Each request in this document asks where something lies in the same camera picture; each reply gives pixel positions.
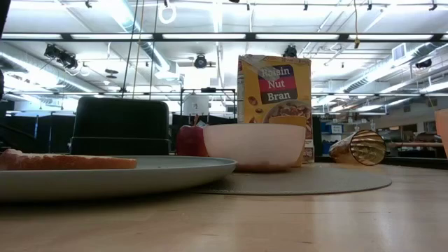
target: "bowl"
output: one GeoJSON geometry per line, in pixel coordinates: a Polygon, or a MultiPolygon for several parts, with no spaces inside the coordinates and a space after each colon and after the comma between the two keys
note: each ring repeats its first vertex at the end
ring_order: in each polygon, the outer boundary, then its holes
{"type": "Polygon", "coordinates": [[[238,161],[239,172],[289,170],[300,157],[305,128],[282,124],[231,124],[204,128],[210,157],[238,161]]]}

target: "apple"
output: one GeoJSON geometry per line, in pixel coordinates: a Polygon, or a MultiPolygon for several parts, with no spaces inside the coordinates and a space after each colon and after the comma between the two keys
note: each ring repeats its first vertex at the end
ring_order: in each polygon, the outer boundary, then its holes
{"type": "Polygon", "coordinates": [[[197,126],[199,116],[195,116],[193,126],[184,125],[177,134],[176,148],[177,155],[208,157],[204,143],[204,130],[197,126]]]}

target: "cereal box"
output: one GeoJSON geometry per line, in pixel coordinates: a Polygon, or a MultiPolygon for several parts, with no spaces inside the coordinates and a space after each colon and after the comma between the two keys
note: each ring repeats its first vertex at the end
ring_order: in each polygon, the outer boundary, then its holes
{"type": "Polygon", "coordinates": [[[276,116],[307,119],[303,162],[314,161],[311,61],[245,55],[238,62],[239,123],[269,123],[276,116]]]}

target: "red label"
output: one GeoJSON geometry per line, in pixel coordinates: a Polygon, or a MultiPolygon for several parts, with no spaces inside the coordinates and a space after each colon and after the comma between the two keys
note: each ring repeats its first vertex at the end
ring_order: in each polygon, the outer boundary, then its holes
{"type": "Polygon", "coordinates": [[[258,71],[262,104],[297,99],[294,70],[291,65],[263,67],[258,71]]]}

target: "toast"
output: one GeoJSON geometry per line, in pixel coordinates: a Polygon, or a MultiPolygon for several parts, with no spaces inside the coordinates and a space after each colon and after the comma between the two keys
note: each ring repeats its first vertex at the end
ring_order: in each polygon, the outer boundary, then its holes
{"type": "Polygon", "coordinates": [[[80,169],[134,169],[135,159],[60,154],[25,154],[8,149],[0,155],[0,170],[80,170],[80,169]]]}

